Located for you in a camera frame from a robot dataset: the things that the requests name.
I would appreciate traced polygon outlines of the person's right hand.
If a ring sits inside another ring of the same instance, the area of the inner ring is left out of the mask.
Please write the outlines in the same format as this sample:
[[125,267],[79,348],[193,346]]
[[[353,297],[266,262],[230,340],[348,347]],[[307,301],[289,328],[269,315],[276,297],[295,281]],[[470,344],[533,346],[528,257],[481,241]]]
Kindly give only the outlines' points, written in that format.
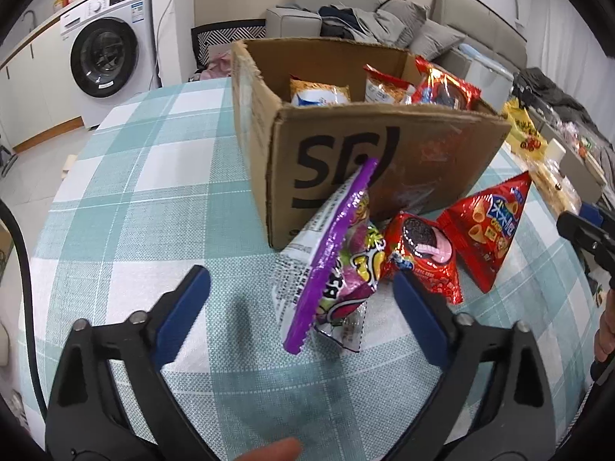
[[594,357],[604,362],[615,348],[615,301],[614,290],[607,293],[605,309],[599,319],[599,327],[594,336]]

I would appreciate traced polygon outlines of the person's left hand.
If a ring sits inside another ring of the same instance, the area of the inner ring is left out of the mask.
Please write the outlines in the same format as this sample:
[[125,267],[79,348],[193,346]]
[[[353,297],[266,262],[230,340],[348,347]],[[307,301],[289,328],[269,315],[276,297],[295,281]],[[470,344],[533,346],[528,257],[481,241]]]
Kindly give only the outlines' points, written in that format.
[[294,437],[284,438],[240,455],[236,461],[295,461],[302,452]]

